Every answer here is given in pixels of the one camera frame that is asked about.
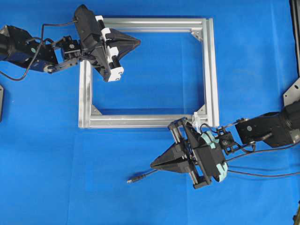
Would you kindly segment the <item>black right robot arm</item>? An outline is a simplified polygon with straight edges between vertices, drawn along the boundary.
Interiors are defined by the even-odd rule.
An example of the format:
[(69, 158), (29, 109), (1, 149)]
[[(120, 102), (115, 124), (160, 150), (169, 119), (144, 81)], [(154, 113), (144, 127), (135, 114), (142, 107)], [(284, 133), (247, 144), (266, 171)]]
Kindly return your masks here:
[(186, 117), (169, 124), (175, 142), (151, 164), (152, 169), (188, 173), (195, 189), (222, 182), (228, 171), (225, 155), (251, 146), (259, 141), (276, 148), (300, 140), (300, 103), (286, 105), (280, 112), (269, 112), (252, 119), (234, 123), (242, 144), (234, 141), (231, 132), (221, 127), (216, 131), (197, 131)]

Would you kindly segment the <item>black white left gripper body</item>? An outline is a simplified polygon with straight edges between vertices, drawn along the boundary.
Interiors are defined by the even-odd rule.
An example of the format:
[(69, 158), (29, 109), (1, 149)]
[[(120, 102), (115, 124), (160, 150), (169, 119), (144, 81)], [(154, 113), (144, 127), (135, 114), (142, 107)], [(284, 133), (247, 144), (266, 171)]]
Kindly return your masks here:
[(119, 60), (112, 60), (112, 48), (108, 45), (109, 39), (106, 34), (111, 34), (110, 29), (106, 28), (103, 20), (97, 20), (101, 30), (100, 43), (92, 50), (87, 50), (82, 46), (82, 53), (86, 55), (91, 65), (101, 74), (105, 82), (120, 80), (124, 68)]

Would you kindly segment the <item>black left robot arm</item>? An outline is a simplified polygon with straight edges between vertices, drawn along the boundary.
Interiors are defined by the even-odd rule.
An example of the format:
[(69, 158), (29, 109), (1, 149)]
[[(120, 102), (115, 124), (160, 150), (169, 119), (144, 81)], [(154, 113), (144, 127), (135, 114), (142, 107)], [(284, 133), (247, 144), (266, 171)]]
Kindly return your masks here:
[(13, 81), (23, 80), (29, 70), (56, 73), (88, 61), (105, 82), (118, 81), (124, 68), (120, 59), (141, 43), (139, 39), (108, 28), (103, 19), (93, 15), (76, 15), (79, 40), (64, 36), (59, 41), (33, 37), (26, 30), (6, 25), (0, 30), (0, 59), (25, 69), (20, 78), (4, 72), (1, 75)]

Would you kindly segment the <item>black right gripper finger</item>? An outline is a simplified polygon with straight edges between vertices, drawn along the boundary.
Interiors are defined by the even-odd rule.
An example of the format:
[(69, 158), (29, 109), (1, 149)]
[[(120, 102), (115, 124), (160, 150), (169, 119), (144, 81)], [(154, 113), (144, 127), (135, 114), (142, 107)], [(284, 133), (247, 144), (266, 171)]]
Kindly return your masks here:
[(188, 160), (185, 142), (174, 143), (162, 155), (157, 157), (151, 167), (187, 167)]
[(191, 173), (196, 171), (195, 165), (187, 160), (182, 162), (168, 162), (164, 164), (154, 164), (154, 162), (152, 162), (151, 168), (175, 173)]

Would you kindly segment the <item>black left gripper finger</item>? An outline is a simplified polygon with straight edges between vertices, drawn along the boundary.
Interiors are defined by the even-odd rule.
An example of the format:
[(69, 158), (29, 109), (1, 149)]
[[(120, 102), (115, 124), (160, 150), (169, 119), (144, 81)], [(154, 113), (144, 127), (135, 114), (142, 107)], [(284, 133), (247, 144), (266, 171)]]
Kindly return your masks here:
[(120, 60), (122, 57), (137, 48), (139, 45), (140, 43), (123, 43), (120, 45), (117, 43), (112, 43), (112, 60)]
[(112, 35), (112, 41), (117, 44), (128, 45), (130, 47), (137, 47), (140, 45), (141, 41), (135, 37), (122, 33), (115, 29), (110, 29)]

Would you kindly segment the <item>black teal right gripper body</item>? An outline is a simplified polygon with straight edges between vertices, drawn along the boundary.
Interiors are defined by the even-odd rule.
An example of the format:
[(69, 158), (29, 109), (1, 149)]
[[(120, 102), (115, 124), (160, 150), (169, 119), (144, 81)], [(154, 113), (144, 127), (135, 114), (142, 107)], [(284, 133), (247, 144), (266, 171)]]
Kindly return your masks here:
[(210, 131), (197, 132), (186, 118), (171, 122), (168, 128), (175, 140), (169, 171), (188, 173), (195, 189), (210, 185), (212, 178), (222, 182), (227, 177), (228, 164)]

